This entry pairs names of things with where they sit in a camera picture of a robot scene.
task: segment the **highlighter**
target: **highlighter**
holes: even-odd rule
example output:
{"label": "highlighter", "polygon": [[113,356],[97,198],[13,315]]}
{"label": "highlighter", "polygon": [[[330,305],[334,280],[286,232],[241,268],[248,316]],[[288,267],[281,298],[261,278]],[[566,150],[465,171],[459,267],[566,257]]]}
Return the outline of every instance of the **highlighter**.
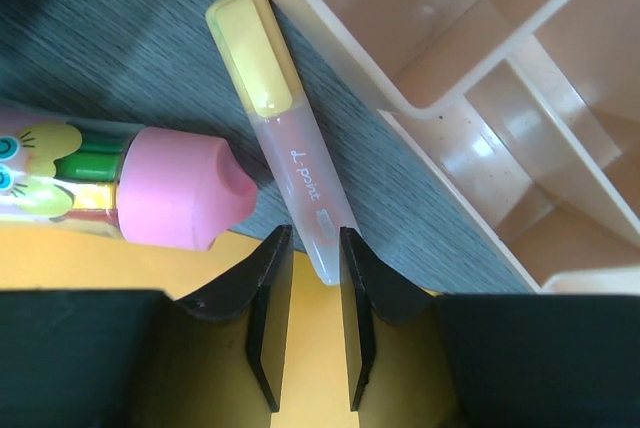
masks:
{"label": "highlighter", "polygon": [[313,267],[337,284],[340,228],[358,227],[269,0],[218,0],[206,19]]}
{"label": "highlighter", "polygon": [[257,198],[222,138],[0,101],[0,225],[204,251]]}

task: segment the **desk organizer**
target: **desk organizer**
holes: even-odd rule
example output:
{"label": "desk organizer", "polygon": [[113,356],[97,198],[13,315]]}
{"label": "desk organizer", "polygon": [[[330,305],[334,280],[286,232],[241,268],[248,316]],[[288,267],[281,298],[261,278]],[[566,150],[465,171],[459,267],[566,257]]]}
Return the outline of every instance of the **desk organizer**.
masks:
{"label": "desk organizer", "polygon": [[535,291],[640,293],[640,0],[274,0]]}

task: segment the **cartoon cat face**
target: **cartoon cat face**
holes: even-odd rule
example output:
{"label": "cartoon cat face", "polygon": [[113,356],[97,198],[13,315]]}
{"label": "cartoon cat face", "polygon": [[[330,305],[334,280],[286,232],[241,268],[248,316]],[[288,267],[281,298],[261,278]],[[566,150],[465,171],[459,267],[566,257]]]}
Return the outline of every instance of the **cartoon cat face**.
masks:
{"label": "cartoon cat face", "polygon": [[80,132],[59,121],[38,123],[17,135],[0,127],[0,219],[25,212],[55,218],[71,210],[72,195],[53,178],[54,161],[81,143]]}

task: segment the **gray carpet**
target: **gray carpet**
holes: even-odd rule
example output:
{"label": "gray carpet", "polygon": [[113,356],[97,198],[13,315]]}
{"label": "gray carpet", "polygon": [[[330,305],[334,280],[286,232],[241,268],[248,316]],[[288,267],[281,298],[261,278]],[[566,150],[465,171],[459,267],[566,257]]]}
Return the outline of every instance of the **gray carpet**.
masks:
{"label": "gray carpet", "polygon": [[[213,1],[0,0],[0,96],[227,138],[261,190],[255,214],[234,230],[261,238],[290,218],[204,22]],[[377,253],[434,289],[522,291],[431,175],[279,19]]]}

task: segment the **metal object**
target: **metal object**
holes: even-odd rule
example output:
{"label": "metal object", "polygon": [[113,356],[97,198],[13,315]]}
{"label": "metal object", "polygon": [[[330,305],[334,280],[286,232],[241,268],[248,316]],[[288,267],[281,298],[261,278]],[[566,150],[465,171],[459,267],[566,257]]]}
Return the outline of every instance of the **metal object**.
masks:
{"label": "metal object", "polygon": [[640,426],[640,297],[432,296],[340,243],[361,428]]}
{"label": "metal object", "polygon": [[292,268],[281,226],[177,302],[154,290],[0,292],[0,426],[268,428]]}

